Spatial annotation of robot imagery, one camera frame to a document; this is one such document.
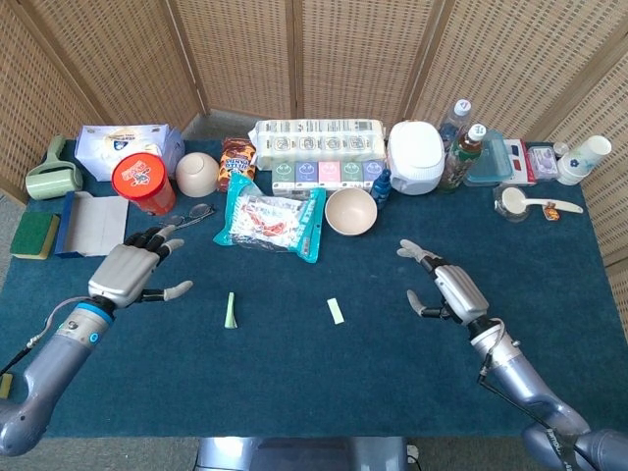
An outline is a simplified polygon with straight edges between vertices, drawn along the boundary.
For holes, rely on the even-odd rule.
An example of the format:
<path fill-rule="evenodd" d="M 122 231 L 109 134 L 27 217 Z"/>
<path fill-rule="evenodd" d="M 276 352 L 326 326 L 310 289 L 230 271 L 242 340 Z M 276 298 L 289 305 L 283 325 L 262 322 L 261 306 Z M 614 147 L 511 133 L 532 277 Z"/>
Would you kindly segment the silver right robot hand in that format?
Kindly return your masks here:
<path fill-rule="evenodd" d="M 497 321 L 488 317 L 488 300 L 461 267 L 450 264 L 440 255 L 408 239 L 400 241 L 400 248 L 396 253 L 404 258 L 415 259 L 432 277 L 442 295 L 440 307 L 427 307 L 409 289 L 406 292 L 407 299 L 420 317 L 452 319 L 455 323 L 466 326 L 473 335 L 497 325 Z"/>

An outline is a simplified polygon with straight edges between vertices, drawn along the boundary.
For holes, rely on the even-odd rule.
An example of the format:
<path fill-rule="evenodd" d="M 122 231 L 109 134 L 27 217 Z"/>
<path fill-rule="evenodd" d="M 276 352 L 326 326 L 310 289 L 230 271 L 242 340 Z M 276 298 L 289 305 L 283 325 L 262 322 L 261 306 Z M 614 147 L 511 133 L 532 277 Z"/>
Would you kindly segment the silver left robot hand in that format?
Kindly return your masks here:
<path fill-rule="evenodd" d="M 146 287 L 155 269 L 183 246 L 182 239 L 170 239 L 175 229 L 174 225 L 150 228 L 116 245 L 89 279 L 89 297 L 123 309 L 134 303 L 170 301 L 187 293 L 193 281 L 170 288 Z"/>

